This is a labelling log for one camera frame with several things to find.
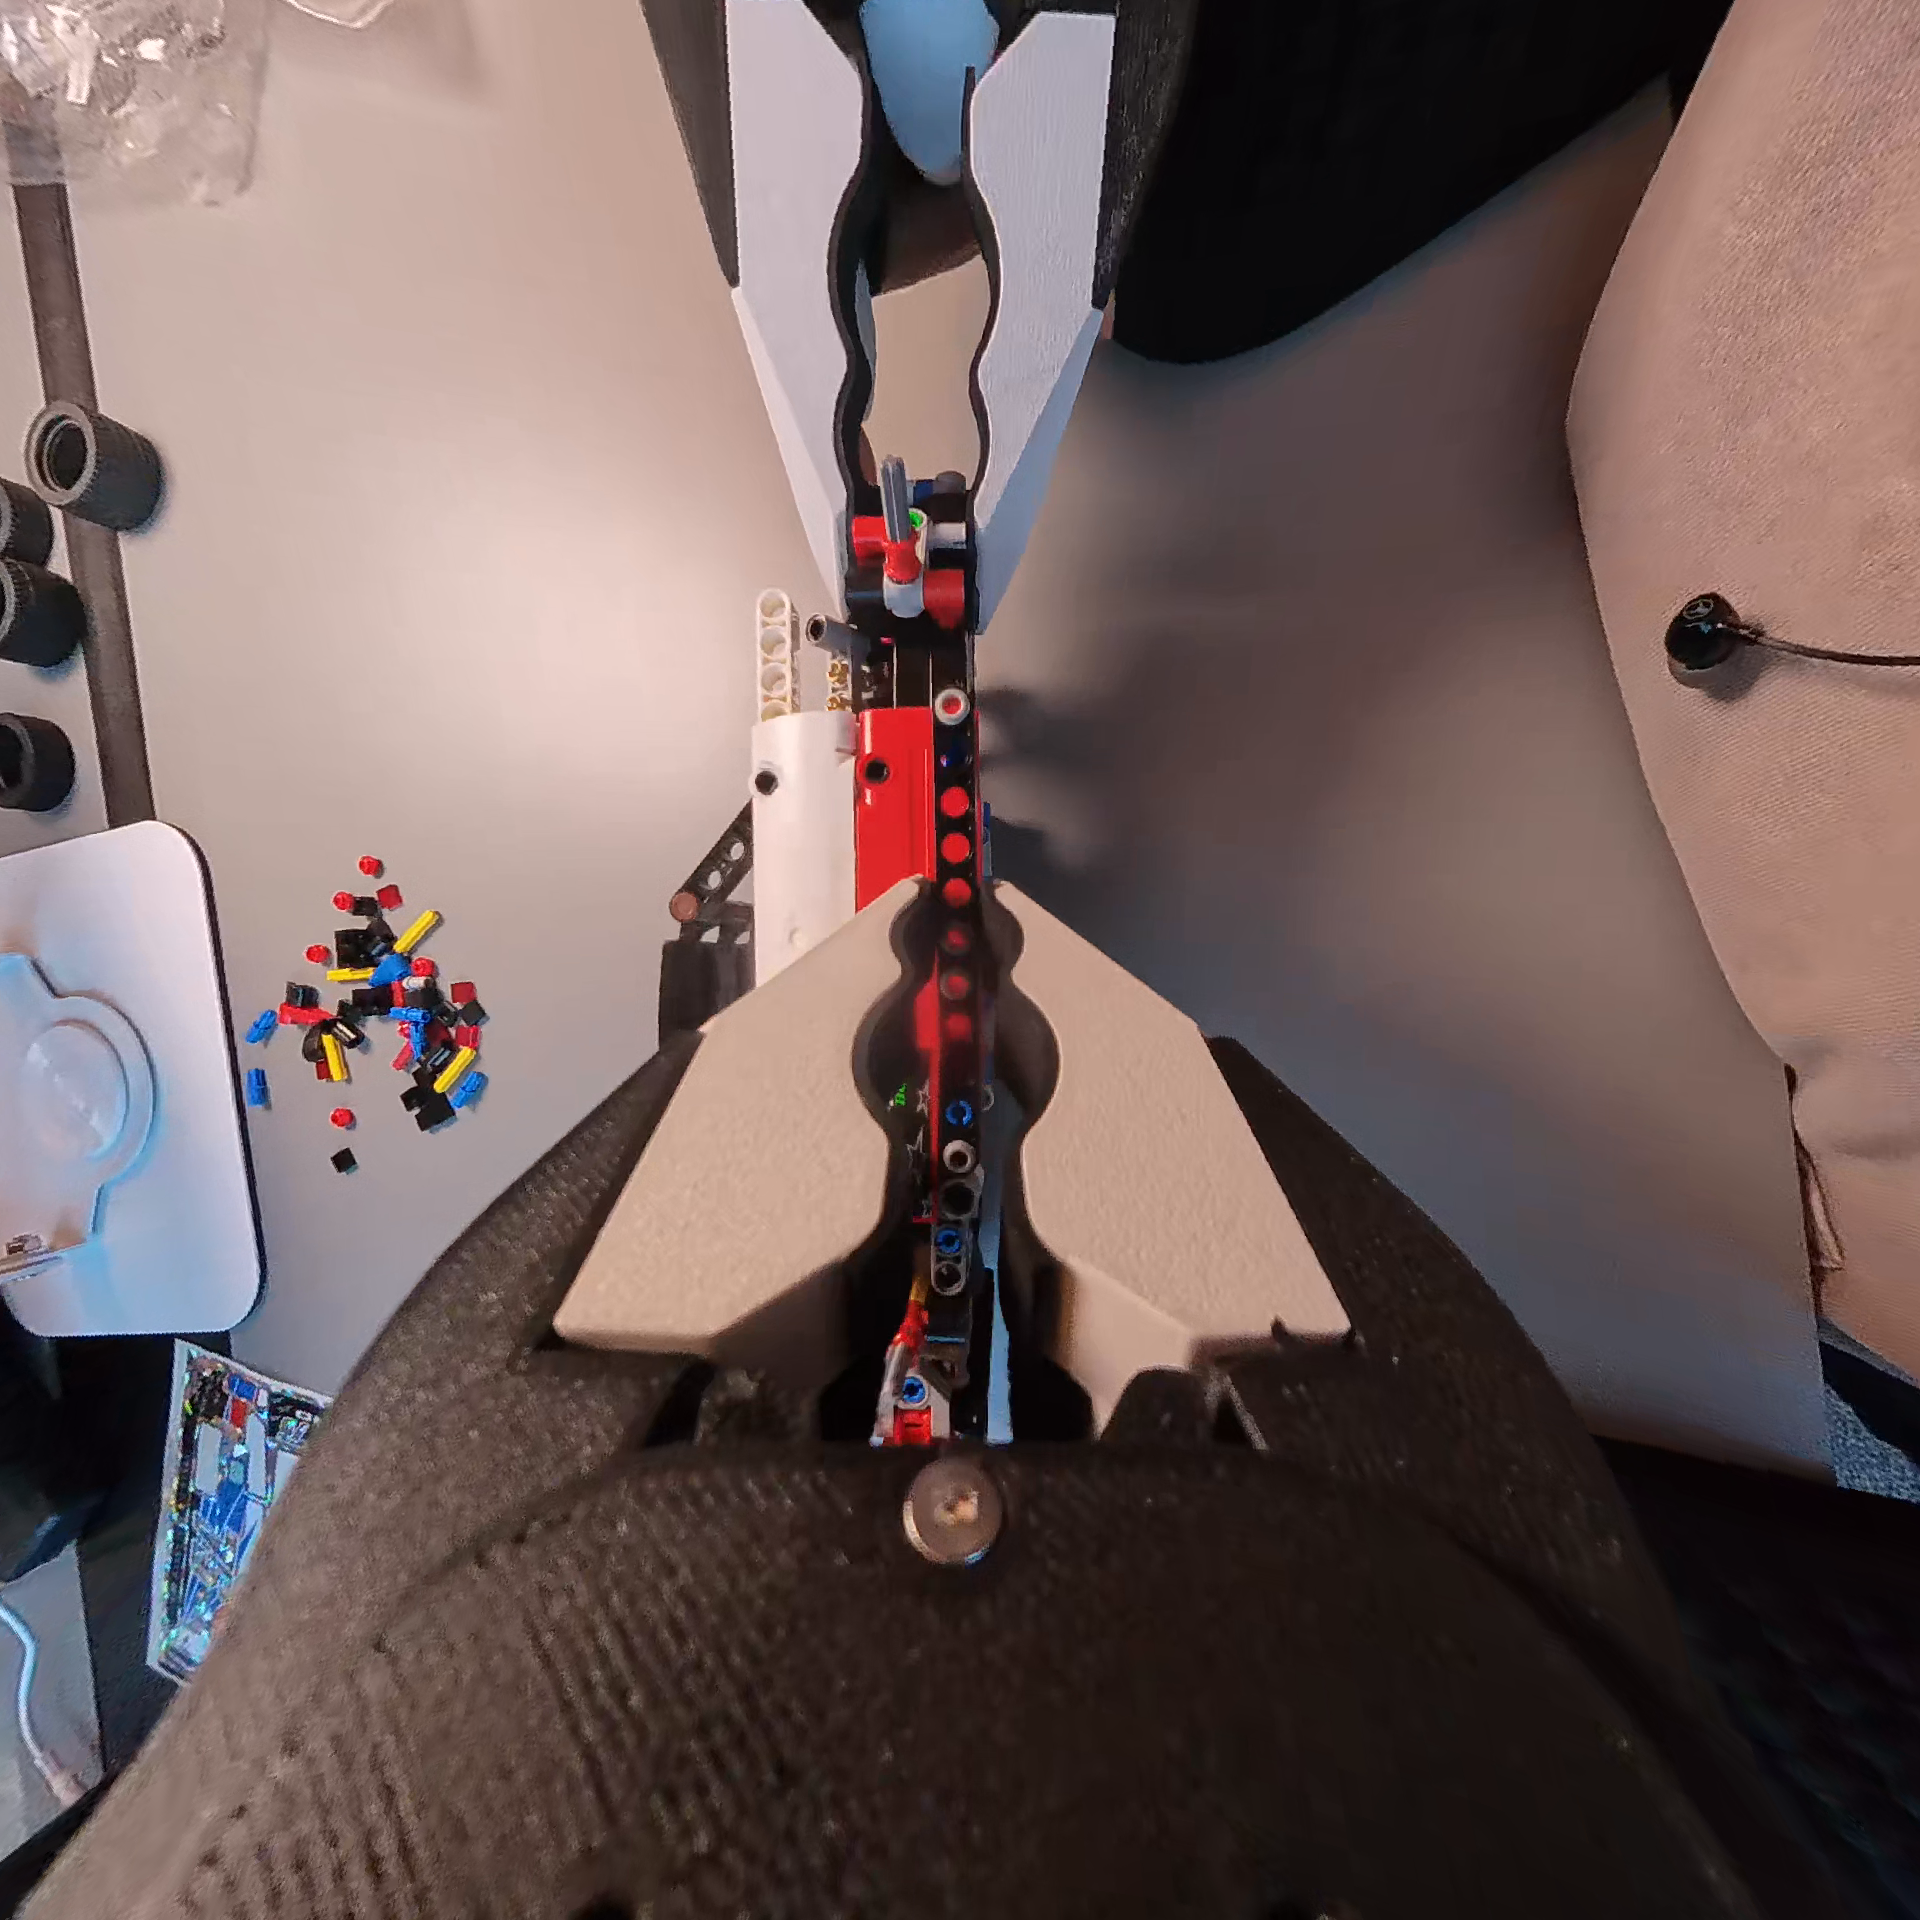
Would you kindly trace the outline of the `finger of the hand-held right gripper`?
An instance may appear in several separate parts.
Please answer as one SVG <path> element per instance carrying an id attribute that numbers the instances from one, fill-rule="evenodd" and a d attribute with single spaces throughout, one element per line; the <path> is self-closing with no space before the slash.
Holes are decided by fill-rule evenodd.
<path id="1" fill-rule="evenodd" d="M 1100 333 L 1093 299 L 1114 15 L 1044 10 L 967 101 L 992 314 L 970 368 L 975 627 L 1008 591 Z"/>
<path id="2" fill-rule="evenodd" d="M 802 3 L 726 3 L 734 311 L 823 575 L 842 607 L 857 438 L 873 400 L 873 295 L 858 260 L 868 83 Z"/>

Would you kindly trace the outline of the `crumpled clear plastic bag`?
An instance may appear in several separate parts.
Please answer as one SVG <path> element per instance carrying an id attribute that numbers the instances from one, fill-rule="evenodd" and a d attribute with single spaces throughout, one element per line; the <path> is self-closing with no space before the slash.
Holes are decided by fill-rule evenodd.
<path id="1" fill-rule="evenodd" d="M 111 204 L 234 199 L 268 28 L 262 3 L 4 3 L 4 178 Z"/>

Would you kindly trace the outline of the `black hoodie drawstring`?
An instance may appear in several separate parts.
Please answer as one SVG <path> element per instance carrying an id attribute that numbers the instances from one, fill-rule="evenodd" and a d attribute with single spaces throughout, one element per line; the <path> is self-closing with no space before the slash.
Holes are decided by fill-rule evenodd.
<path id="1" fill-rule="evenodd" d="M 1719 591 L 1700 591 L 1670 615 L 1663 656 L 1674 685 L 1700 690 L 1720 703 L 1743 698 L 1775 663 L 1832 666 L 1840 671 L 1918 671 L 1918 653 L 1866 653 L 1786 639 L 1741 615 Z"/>

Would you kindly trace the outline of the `lego race car model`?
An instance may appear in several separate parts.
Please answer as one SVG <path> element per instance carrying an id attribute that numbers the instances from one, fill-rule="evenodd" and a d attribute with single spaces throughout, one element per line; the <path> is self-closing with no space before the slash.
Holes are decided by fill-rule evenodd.
<path id="1" fill-rule="evenodd" d="M 814 615 L 781 590 L 758 596 L 752 795 L 684 878 L 666 904 L 658 1032 L 673 1040 L 772 978 L 900 880 L 929 890 L 933 716 L 949 682 L 970 682 L 973 632 L 968 484 L 957 471 L 912 480 L 897 458 L 877 464 L 877 510 L 852 517 L 849 603 L 865 628 Z M 981 1434 L 975 1346 L 989 1332 L 992 1269 L 975 1237 L 975 1284 L 957 1338 L 942 1338 L 928 1277 L 929 935 L 913 958 L 910 1032 L 879 1046 L 879 1123 L 903 1149 L 910 1260 L 903 1317 L 884 1346 L 870 1439 L 926 1450 Z"/>

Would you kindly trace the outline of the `pile of small colourful pieces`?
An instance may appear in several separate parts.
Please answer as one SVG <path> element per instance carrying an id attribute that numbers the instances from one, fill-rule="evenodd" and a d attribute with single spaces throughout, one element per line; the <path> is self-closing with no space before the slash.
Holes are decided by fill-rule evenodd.
<path id="1" fill-rule="evenodd" d="M 488 1093 L 488 1013 L 469 978 L 432 954 L 442 914 L 408 904 L 389 862 L 359 855 L 352 880 L 329 896 L 333 930 L 302 948 L 303 971 L 242 1030 L 242 1101 L 268 1112 L 277 1085 L 268 1048 L 280 1046 L 327 1096 L 327 1164 L 346 1178 L 364 1112 L 354 1095 L 389 1071 L 399 1112 L 439 1135 L 474 1112 Z"/>

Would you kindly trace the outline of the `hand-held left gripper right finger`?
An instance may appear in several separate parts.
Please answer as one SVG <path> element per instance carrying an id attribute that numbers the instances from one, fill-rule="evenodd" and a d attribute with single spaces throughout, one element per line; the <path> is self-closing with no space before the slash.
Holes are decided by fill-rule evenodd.
<path id="1" fill-rule="evenodd" d="M 996 1071 L 1015 1352 L 1100 1434 L 1143 1374 L 1204 1374 L 1353 1324 L 1199 1027 L 998 880 Z"/>

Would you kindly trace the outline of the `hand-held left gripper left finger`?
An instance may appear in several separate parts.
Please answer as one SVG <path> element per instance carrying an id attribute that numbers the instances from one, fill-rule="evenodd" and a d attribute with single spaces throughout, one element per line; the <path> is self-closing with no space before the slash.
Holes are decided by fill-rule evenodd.
<path id="1" fill-rule="evenodd" d="M 884 1235 L 894 1155 L 857 1070 L 922 893 L 895 882 L 703 1023 L 567 1284 L 562 1344 L 706 1360 L 802 1397 L 852 1364 L 852 1260 Z"/>

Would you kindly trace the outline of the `black textured wrist rest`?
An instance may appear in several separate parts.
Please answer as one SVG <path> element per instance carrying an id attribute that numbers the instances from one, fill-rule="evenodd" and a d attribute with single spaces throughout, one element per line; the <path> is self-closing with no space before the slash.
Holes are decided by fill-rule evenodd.
<path id="1" fill-rule="evenodd" d="M 1114 340 L 1204 366 L 1397 270 L 1654 83 L 1727 3 L 1202 3 Z"/>

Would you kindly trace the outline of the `long black lego beam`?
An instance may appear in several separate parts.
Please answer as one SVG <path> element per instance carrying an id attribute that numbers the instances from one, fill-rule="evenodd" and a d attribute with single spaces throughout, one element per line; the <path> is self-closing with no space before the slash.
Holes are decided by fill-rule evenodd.
<path id="1" fill-rule="evenodd" d="M 942 1338 L 957 1338 L 975 1284 L 981 1128 L 992 1066 L 988 946 L 981 926 L 981 804 L 968 679 L 936 688 L 933 716 L 933 951 L 928 1058 L 928 1277 Z"/>

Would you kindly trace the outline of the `white book stand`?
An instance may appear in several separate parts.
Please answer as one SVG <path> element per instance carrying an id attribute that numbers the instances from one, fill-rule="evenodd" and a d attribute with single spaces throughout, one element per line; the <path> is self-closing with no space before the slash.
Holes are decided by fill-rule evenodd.
<path id="1" fill-rule="evenodd" d="M 2 951 L 4 1308 L 36 1338 L 234 1328 L 264 1244 L 196 844 L 7 855 Z"/>

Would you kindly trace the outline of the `holographic sticker sheet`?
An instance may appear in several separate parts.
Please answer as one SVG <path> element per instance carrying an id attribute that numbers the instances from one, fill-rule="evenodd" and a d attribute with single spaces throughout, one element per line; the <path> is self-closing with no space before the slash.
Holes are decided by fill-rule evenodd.
<path id="1" fill-rule="evenodd" d="M 255 1535 L 327 1407 L 329 1397 L 174 1341 L 146 1637 L 158 1678 L 183 1686 L 202 1666 Z"/>

